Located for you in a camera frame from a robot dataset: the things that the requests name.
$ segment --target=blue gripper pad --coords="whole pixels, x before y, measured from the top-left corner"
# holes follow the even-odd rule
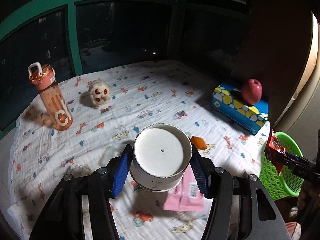
[[[114,197],[117,197],[123,189],[132,162],[132,155],[132,146],[127,144],[122,152],[122,155],[120,156],[120,163],[118,164],[118,169],[113,177],[113,187],[111,193]]]
[[[207,170],[201,155],[199,154],[197,148],[192,145],[192,157],[190,160],[191,168],[193,174],[196,178],[196,182],[200,192],[204,195],[204,197],[209,196],[209,183],[208,179],[210,176],[210,172]]]

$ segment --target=orange candy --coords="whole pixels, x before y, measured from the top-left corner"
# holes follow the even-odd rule
[[[196,148],[197,148],[198,150],[205,150],[205,149],[207,149],[207,145],[206,145],[205,141],[204,141],[202,138],[200,138],[200,137],[192,136],[192,137],[190,138],[190,141],[191,141],[192,144],[194,144],[194,145],[196,146]]]

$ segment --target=screw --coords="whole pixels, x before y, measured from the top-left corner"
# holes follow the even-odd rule
[[[224,169],[221,168],[221,167],[215,168],[214,171],[215,171],[216,173],[220,173],[220,174],[224,173]]]
[[[102,167],[102,168],[98,169],[98,172],[99,172],[100,174],[105,174],[105,173],[108,172],[108,169],[105,168],[105,167]]]
[[[63,176],[63,179],[65,181],[71,180],[72,179],[72,175],[71,174],[66,174],[66,175]]]
[[[249,175],[249,179],[253,180],[253,181],[257,181],[258,177],[254,174]]]

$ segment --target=window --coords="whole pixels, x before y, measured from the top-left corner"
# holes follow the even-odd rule
[[[187,9],[180,58],[215,78],[228,78],[246,23],[220,14]]]
[[[84,73],[165,59],[171,6],[116,1],[79,5],[77,35]]]
[[[49,49],[45,51],[45,57],[46,57],[47,59],[51,58],[50,50],[49,50]]]
[[[0,43],[1,130],[14,121],[38,94],[28,79],[27,68],[31,63],[51,64],[58,82],[73,76],[67,53],[64,13],[60,13],[60,18],[55,17],[54,12],[37,19]]]
[[[47,18],[46,17],[42,17],[39,19],[39,23],[43,23]]]
[[[41,35],[41,40],[46,40],[47,38],[48,38],[48,34],[47,33]]]

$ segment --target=fluffy white toy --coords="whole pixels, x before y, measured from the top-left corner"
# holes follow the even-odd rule
[[[110,100],[111,89],[100,79],[92,81],[89,87],[89,96],[94,106],[102,106]]]

